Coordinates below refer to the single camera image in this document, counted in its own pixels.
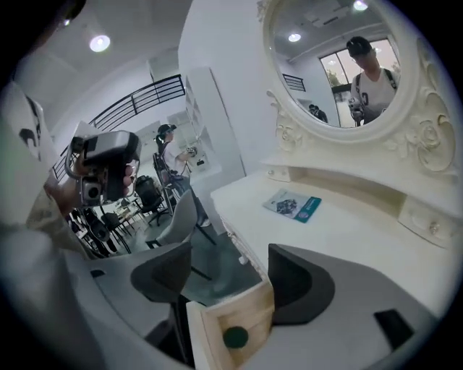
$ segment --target chair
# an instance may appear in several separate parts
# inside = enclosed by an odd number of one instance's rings
[[[193,200],[191,190],[187,190],[177,202],[174,216],[169,226],[167,226],[155,240],[146,241],[146,244],[152,249],[154,248],[154,244],[157,246],[165,246],[167,244],[190,241],[196,227],[213,245],[216,245],[216,242],[199,227],[196,222],[197,213],[195,201]],[[193,266],[191,269],[203,278],[212,280]]]
[[[148,225],[156,220],[156,224],[159,226],[159,218],[161,215],[168,213],[169,210],[164,208],[159,210],[159,207],[162,205],[163,197],[159,194],[157,188],[154,186],[154,181],[151,177],[141,176],[137,178],[135,183],[135,191],[142,201],[141,213],[154,213],[154,216],[151,220],[148,221]]]
[[[121,225],[121,222],[119,221],[116,213],[104,213],[101,216],[101,221],[103,221],[110,233],[114,233],[116,239],[122,243],[127,252],[132,253],[124,238],[122,238],[121,234],[119,234],[117,231],[117,228]]]

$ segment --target black cap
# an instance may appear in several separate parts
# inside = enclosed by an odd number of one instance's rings
[[[370,42],[361,36],[355,36],[347,41],[347,50],[350,56],[359,56],[370,53],[373,50]]]
[[[163,135],[167,131],[174,131],[177,128],[174,124],[162,124],[158,128],[158,135]]]

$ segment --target mirror frame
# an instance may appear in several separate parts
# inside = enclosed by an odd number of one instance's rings
[[[416,47],[410,47],[416,45],[416,39],[420,35],[415,26],[402,13],[384,1],[368,1],[368,6],[378,13],[391,30],[397,44],[401,67],[400,84],[396,96],[388,109],[369,124],[355,128],[329,126],[311,116],[299,106],[283,85],[284,79],[273,53],[275,45],[272,37],[272,24],[285,1],[288,0],[267,0],[262,24],[263,43],[269,67],[268,75],[272,86],[271,93],[291,118],[309,133],[321,139],[341,144],[370,142],[381,139],[401,126],[407,120],[420,90],[420,58]]]

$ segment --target t-shirt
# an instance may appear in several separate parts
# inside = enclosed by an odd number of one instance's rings
[[[8,197],[16,199],[17,207],[31,209],[27,218],[22,216],[23,209],[16,215],[12,207],[5,211],[14,219],[11,224],[25,224],[28,228],[43,231],[48,234],[53,241],[54,246],[59,248],[71,249],[80,252],[84,257],[91,257],[82,247],[79,239],[67,225],[66,220],[61,215],[61,212],[55,200],[47,195],[43,185],[46,182],[57,183],[54,175],[51,173],[51,168],[59,159],[58,154],[54,149],[51,136],[45,126],[42,108],[35,101],[29,99],[20,86],[14,82],[10,82],[4,89],[0,97],[0,117],[1,122],[8,123],[7,129],[4,131],[6,135],[13,133],[20,138],[20,141],[27,146],[32,156],[24,156],[21,147],[9,148],[9,151],[15,151],[22,155],[22,158],[9,158],[12,165],[15,165],[15,170],[20,173],[12,177],[6,176],[9,181],[14,181],[13,178],[22,180],[21,184],[15,184],[12,189],[12,194]],[[31,173],[28,168],[39,168],[39,172]],[[33,194],[35,199],[33,202],[25,202],[23,199]]]
[[[397,87],[399,87],[400,74],[393,71],[391,71],[391,74]],[[354,78],[352,80],[351,96],[362,102],[365,113],[364,124],[378,118],[389,107],[395,96],[394,88],[391,86],[384,69],[381,69],[379,79],[376,82],[369,79],[365,72],[362,72],[360,74],[359,89],[360,95],[355,88]]]
[[[186,162],[178,158],[182,153],[176,142],[168,142],[164,148],[163,158],[169,170],[177,171],[179,175],[189,177],[190,172],[188,171]]]

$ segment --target floor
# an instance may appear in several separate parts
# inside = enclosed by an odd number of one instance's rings
[[[162,215],[160,225],[153,221],[150,226],[139,220],[128,228],[131,236],[123,234],[124,240],[129,245],[132,253],[148,249],[145,241],[153,240],[161,234],[162,230],[170,223],[169,215]],[[185,284],[182,295],[190,301],[197,301],[205,306],[212,306],[220,303],[225,298],[235,296],[261,281],[259,274],[250,263],[241,265],[240,257],[234,244],[226,233],[217,235],[212,225],[203,230],[217,243],[214,246],[199,231],[193,234],[192,244],[192,266],[209,276],[212,281],[191,273]],[[126,254],[123,246],[118,246],[121,254]]]

